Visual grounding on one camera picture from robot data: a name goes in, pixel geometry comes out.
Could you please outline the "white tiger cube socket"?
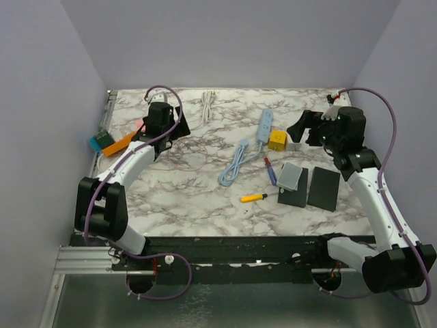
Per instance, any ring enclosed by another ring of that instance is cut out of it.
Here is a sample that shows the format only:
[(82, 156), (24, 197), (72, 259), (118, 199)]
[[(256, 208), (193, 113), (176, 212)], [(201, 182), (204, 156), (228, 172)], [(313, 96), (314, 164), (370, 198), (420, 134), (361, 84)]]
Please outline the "white tiger cube socket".
[(302, 147), (301, 143), (291, 143), (287, 146), (287, 150), (289, 151), (299, 151)]

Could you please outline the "yellow cube socket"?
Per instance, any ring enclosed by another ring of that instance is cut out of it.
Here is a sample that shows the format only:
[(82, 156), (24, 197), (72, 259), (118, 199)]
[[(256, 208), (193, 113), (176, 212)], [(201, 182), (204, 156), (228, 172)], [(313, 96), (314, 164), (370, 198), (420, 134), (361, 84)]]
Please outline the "yellow cube socket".
[(268, 149), (282, 152), (286, 149), (287, 133), (285, 131), (272, 130), (268, 141)]

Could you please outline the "light blue power strip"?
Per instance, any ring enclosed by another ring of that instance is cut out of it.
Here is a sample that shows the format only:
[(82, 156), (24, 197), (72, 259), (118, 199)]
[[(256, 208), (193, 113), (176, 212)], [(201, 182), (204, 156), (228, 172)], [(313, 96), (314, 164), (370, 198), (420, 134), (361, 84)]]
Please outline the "light blue power strip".
[(259, 144), (268, 143), (270, 131), (273, 121), (273, 111), (271, 109), (264, 109), (259, 119), (259, 125), (255, 139)]

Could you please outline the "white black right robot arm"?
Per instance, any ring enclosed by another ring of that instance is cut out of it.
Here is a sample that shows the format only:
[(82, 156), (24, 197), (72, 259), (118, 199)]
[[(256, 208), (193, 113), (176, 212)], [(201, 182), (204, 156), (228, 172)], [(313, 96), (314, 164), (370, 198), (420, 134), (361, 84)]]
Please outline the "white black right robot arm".
[(319, 237), (315, 262), (329, 267), (337, 260), (360, 272), (374, 293), (416, 288), (428, 281), (436, 261), (432, 245), (424, 245), (402, 217), (382, 175), (375, 152), (364, 146), (366, 117), (356, 107), (334, 107), (334, 115), (305, 110), (287, 129), (292, 141), (321, 146), (332, 154), (335, 167), (364, 208), (376, 241), (375, 249), (332, 233)]

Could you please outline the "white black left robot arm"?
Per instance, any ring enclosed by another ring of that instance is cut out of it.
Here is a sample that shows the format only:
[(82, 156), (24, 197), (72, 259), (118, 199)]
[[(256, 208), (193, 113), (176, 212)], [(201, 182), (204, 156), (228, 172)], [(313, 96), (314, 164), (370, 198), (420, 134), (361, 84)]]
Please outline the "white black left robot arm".
[(146, 237), (128, 224), (126, 191), (173, 141), (190, 133), (180, 106), (151, 102), (142, 126), (118, 160), (95, 178), (84, 177), (79, 182), (75, 229), (83, 232), (84, 238), (91, 234), (107, 239), (128, 253), (127, 261), (133, 268), (146, 268), (151, 253), (146, 249)]

